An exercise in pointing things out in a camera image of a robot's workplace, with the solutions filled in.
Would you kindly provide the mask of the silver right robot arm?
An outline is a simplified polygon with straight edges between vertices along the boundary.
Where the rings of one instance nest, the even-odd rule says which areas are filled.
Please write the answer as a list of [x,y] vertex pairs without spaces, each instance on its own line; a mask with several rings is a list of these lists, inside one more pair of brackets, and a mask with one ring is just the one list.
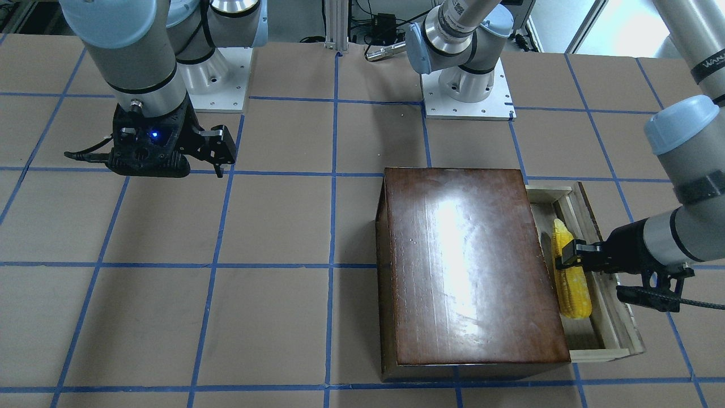
[[222,177],[236,162],[236,144],[227,126],[201,126],[191,97],[229,81],[221,49],[267,43],[267,2],[59,4],[117,101],[111,134],[64,156],[122,176],[166,178],[188,176],[192,157]]

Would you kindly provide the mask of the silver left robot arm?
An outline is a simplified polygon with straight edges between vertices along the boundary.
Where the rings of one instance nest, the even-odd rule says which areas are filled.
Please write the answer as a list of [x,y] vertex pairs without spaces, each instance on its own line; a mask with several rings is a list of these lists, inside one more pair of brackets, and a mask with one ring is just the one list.
[[[679,207],[619,227],[590,248],[569,244],[562,264],[578,259],[595,271],[676,275],[684,264],[723,258],[723,10],[715,1],[656,1],[655,8],[701,90],[644,127]],[[498,1],[446,1],[408,26],[407,57],[420,74],[453,68],[487,75],[501,52],[494,38],[507,38],[511,28]]]

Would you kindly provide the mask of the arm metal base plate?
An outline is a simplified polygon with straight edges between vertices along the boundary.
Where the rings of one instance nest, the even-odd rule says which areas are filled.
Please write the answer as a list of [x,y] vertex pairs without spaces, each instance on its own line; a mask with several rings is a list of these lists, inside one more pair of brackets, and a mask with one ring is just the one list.
[[197,112],[244,112],[253,52],[252,48],[217,48],[203,62],[178,64]]
[[473,74],[451,67],[420,76],[425,114],[440,120],[512,121],[517,118],[502,60]]

